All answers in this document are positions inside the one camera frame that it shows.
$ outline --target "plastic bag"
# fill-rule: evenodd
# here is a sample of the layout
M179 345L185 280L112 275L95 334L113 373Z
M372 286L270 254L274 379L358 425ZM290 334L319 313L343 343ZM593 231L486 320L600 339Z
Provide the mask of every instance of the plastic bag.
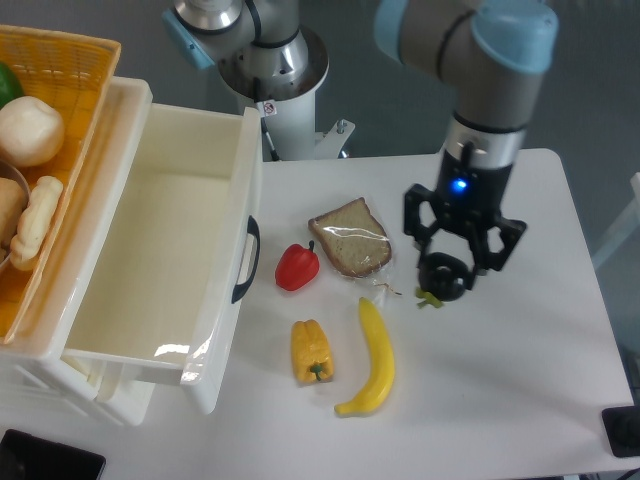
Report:
M375 297L393 292L393 245L364 197L308 222L322 250L343 278L375 287Z

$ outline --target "red bell pepper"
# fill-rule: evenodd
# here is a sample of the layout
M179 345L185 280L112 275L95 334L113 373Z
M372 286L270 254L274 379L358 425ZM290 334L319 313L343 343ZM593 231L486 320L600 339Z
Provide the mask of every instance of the red bell pepper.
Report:
M296 243L285 250L276 267L276 285L293 292L309 283L318 274L320 261L313 247L314 243L311 240L309 248Z

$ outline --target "banana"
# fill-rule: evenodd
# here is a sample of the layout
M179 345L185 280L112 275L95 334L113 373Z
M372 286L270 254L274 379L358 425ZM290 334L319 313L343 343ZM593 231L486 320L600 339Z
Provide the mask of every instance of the banana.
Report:
M360 325L369 346L371 372L367 383L352 400L334 407L340 416L360 415L376 410L389 395L396 373L391 341L378 309L370 300L361 298L358 311Z

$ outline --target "yellow basket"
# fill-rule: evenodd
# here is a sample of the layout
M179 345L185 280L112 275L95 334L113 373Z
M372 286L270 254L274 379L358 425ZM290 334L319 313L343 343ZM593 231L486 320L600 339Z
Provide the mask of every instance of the yellow basket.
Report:
M65 123L64 143L53 160L21 169L32 187L52 175L65 188L33 272L9 267L0 275L0 342L12 341L38 289L119 58L120 44L112 40L0 25L0 61L16 74L25 95L55 108Z

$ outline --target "drawer handle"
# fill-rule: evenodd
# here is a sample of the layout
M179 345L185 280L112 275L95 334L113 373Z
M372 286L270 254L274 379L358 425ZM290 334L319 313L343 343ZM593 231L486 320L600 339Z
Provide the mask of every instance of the drawer handle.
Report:
M247 290L253 283L253 279L256 276L256 270L258 269L258 260L260 259L260 229L258 228L258 222L256 219L249 215L249 221L247 222L247 233L253 235L256 239L256 257L253 260L253 267L251 268L251 274L247 281L240 283L233 287L233 294L231 295L231 303L236 303L245 296Z

